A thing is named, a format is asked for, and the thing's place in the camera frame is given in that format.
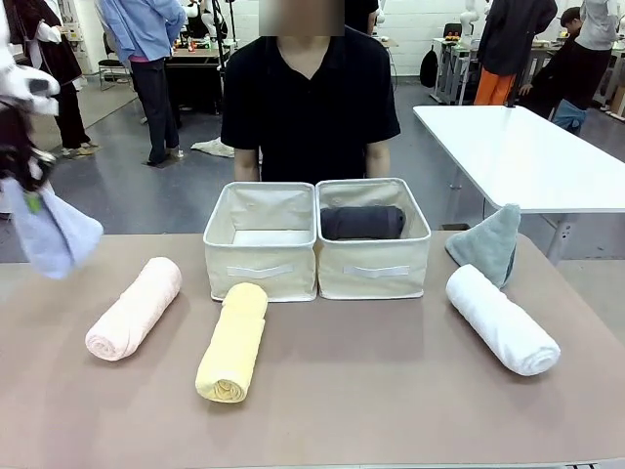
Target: dark gray towel in basket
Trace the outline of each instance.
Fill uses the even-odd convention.
[[[395,206],[338,207],[321,210],[326,239],[399,239],[405,215]]]

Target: beige fabric storage basket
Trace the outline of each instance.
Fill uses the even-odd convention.
[[[224,187],[204,245],[211,296],[223,300],[237,283],[261,286],[270,301],[316,297],[314,187],[231,183]]]
[[[317,275],[322,297],[332,300],[418,298],[430,249],[430,227],[401,179],[324,181],[316,186]],[[394,205],[405,214],[401,239],[329,240],[321,209]]]

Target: blue shirt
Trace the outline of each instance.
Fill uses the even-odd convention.
[[[102,15],[117,45],[117,57],[156,61],[171,47],[187,20],[178,0],[102,0]]]

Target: white rolled towel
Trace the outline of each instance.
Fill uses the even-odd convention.
[[[539,374],[560,358],[556,341],[472,265],[458,269],[446,291],[453,306],[513,372]]]
[[[182,283],[180,269],[171,260],[155,257],[147,261],[133,284],[87,332],[89,352],[110,362],[132,355],[176,298]]]

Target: blue-gray cloth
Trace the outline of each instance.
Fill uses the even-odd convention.
[[[395,206],[337,207],[321,210],[321,233],[338,239],[399,239],[405,215]]]
[[[178,0],[101,0],[100,7],[123,64],[132,56],[150,62],[171,56],[187,19]]]
[[[552,122],[571,134],[579,135],[587,115],[587,110],[582,110],[569,101],[562,100],[556,109]]]
[[[12,211],[21,248],[32,267],[49,278],[65,278],[96,248],[103,227],[48,189],[39,191],[38,210],[31,211],[15,179],[3,179],[3,194]]]
[[[470,230],[449,237],[445,248],[462,267],[473,265],[497,288],[512,273],[521,224],[521,209],[508,204]]]

